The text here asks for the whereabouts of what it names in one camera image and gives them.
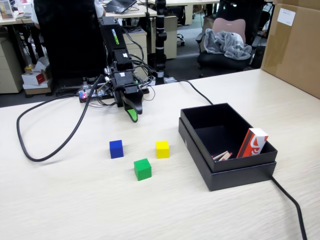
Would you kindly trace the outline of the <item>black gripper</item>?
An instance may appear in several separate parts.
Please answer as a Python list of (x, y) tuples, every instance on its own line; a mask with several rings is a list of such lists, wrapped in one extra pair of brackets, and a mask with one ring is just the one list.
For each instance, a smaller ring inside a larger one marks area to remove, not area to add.
[(124, 107), (132, 122), (138, 121), (143, 113), (144, 93), (135, 82), (131, 71), (114, 72), (111, 79), (112, 91), (118, 107)]

